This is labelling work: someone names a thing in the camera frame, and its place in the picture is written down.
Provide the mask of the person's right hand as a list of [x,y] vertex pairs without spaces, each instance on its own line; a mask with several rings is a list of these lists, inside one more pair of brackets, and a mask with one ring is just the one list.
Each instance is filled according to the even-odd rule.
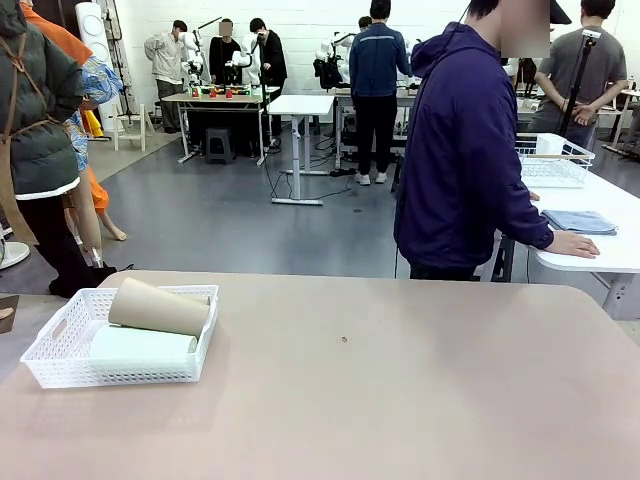
[[600,255],[599,249],[591,239],[568,231],[555,231],[553,241],[545,251],[589,259]]

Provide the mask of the beige brown plastic cup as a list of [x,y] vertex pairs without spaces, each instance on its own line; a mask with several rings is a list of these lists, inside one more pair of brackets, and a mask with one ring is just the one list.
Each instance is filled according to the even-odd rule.
[[178,294],[126,278],[111,303],[110,324],[200,337],[214,296]]

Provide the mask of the mint green plastic cup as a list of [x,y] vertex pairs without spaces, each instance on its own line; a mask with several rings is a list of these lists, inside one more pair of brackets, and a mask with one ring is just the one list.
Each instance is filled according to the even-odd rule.
[[94,335],[89,357],[99,360],[152,360],[194,353],[195,336],[106,325]]

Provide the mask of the white perforated plastic basket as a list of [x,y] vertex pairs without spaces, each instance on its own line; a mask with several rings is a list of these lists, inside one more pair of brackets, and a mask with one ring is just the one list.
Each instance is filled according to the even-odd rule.
[[200,379],[217,320],[216,285],[163,286],[178,294],[214,296],[194,353],[152,360],[99,360],[89,357],[96,332],[111,325],[107,316],[117,290],[82,289],[44,325],[20,362],[43,389],[190,383]]

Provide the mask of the person's right forearm purple sleeve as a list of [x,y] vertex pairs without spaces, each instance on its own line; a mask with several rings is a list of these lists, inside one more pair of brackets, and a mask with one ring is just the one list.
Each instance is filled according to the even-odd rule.
[[523,245],[545,250],[554,240],[548,221],[532,205],[528,193],[510,198],[496,216],[498,229]]

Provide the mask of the folded blue towel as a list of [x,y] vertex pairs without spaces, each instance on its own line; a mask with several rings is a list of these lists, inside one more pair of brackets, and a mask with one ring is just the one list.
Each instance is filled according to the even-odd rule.
[[594,211],[543,210],[541,214],[557,230],[595,236],[617,234],[618,227]]

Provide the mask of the white side table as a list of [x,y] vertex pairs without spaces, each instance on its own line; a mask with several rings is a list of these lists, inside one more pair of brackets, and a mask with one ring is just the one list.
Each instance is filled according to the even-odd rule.
[[594,259],[556,255],[526,248],[514,261],[534,283],[573,285],[602,303],[614,320],[640,319],[640,199],[588,172],[579,187],[527,186],[540,196],[540,210],[594,211],[614,224],[612,236],[593,236],[600,251]]

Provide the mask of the white box container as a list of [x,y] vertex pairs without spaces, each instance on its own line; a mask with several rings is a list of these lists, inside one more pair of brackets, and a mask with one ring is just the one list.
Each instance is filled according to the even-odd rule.
[[538,133],[536,135],[536,155],[560,156],[563,154],[565,139],[554,133]]

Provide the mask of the person in purple jacket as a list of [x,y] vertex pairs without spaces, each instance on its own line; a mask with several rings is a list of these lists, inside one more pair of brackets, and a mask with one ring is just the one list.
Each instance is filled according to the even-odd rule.
[[517,105],[501,65],[509,0],[470,0],[466,18],[413,49],[421,80],[394,239],[417,280],[469,281],[492,255],[499,209],[529,194],[515,150]]

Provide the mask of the person in grey t-shirt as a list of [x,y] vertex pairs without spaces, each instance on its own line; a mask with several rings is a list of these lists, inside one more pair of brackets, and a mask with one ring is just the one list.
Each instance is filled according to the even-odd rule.
[[[530,133],[556,133],[587,148],[597,113],[628,86],[626,57],[621,43],[602,28],[616,0],[581,0],[581,28],[559,36],[535,74],[544,96],[528,125]],[[585,62],[576,101],[571,90],[582,63],[585,30],[600,35]]]

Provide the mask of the person in blue jacket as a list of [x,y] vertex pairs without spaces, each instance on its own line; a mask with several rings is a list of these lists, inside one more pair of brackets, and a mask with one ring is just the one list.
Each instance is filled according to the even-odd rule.
[[372,0],[371,25],[356,35],[349,56],[351,97],[356,113],[361,186],[383,184],[391,160],[397,115],[397,76],[410,75],[403,35],[387,26],[391,0]]

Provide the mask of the white standing desk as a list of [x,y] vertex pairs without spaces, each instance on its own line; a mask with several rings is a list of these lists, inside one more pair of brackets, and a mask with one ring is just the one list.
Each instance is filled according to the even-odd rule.
[[322,199],[303,199],[301,177],[327,176],[327,171],[311,169],[312,117],[326,116],[331,112],[333,95],[281,95],[268,107],[270,115],[291,117],[292,168],[285,174],[292,177],[292,191],[288,198],[274,197],[273,204],[321,207]]

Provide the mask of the person in black hoodie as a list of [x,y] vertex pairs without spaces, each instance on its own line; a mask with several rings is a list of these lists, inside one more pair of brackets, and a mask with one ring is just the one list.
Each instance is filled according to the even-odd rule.
[[288,77],[283,46],[279,35],[266,27],[261,18],[254,18],[249,24],[251,33],[258,35],[262,45],[261,62],[263,77],[267,86],[277,87],[271,99],[277,99],[282,93]]

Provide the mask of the black plastic stool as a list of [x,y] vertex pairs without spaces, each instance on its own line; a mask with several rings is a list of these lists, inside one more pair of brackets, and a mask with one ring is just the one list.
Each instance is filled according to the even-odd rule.
[[230,164],[236,159],[230,128],[208,128],[205,131],[204,159],[211,164]]

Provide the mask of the brown background work table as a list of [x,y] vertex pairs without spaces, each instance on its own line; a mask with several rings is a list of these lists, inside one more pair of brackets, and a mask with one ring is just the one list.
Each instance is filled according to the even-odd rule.
[[178,162],[186,162],[196,155],[205,155],[205,131],[208,128],[230,128],[235,154],[243,148],[251,150],[262,165],[271,141],[268,116],[269,95],[252,92],[236,95],[232,88],[223,93],[213,89],[194,88],[165,98],[178,107],[184,155]]

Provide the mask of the person in black sweater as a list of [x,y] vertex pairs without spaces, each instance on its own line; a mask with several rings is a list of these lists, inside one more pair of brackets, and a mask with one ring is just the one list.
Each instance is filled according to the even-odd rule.
[[210,41],[209,72],[211,83],[214,85],[239,85],[241,72],[231,64],[233,54],[241,50],[238,42],[233,38],[233,22],[224,18],[219,23],[219,33]]

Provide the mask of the person in beige shirt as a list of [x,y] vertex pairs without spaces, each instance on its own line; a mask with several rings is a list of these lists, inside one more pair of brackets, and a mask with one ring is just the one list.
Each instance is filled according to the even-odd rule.
[[178,107],[172,102],[166,102],[165,98],[183,92],[181,67],[184,48],[179,41],[179,35],[187,31],[185,22],[175,20],[169,33],[154,35],[144,42],[145,56],[152,63],[152,74],[157,85],[166,133],[176,133],[180,130]]

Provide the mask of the white wooden step stool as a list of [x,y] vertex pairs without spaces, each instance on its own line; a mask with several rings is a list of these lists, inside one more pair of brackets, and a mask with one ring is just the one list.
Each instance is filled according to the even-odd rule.
[[140,150],[147,149],[147,137],[154,135],[154,127],[144,104],[140,104],[137,113],[125,113],[119,104],[113,105],[114,130],[112,141],[115,151],[120,150],[123,142],[138,143]]

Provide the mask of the mannequin in orange garment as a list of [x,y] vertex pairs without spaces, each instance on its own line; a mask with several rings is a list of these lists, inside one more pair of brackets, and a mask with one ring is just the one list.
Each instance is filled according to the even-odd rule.
[[94,110],[97,106],[109,102],[122,89],[115,73],[96,58],[81,40],[69,31],[37,14],[32,0],[20,0],[27,21],[58,46],[81,67],[82,86],[84,88],[81,106],[64,122],[67,135],[74,148],[78,163],[80,182],[71,191],[71,205],[75,211],[75,226],[82,245],[90,255],[94,268],[106,269],[102,255],[102,238],[98,214],[91,192],[91,175],[88,158],[88,136],[82,121],[82,111]]

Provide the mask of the white tower fan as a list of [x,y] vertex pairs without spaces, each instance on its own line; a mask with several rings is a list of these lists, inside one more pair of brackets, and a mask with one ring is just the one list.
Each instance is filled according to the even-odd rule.
[[83,43],[94,57],[112,67],[101,6],[95,2],[80,2],[75,5],[75,14]]

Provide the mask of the mannequin in green puffer vest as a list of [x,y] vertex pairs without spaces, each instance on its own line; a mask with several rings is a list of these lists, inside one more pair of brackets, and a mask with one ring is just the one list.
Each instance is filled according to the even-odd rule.
[[56,271],[49,290],[62,298],[115,271],[86,263],[64,214],[64,195],[80,184],[64,123],[83,96],[78,63],[26,20],[19,0],[0,0],[0,208],[16,239]]

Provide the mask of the white round fan base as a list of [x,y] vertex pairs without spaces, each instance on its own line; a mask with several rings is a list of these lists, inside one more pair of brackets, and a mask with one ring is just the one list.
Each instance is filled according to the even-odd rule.
[[0,270],[8,269],[24,261],[30,255],[30,248],[22,242],[0,243]]

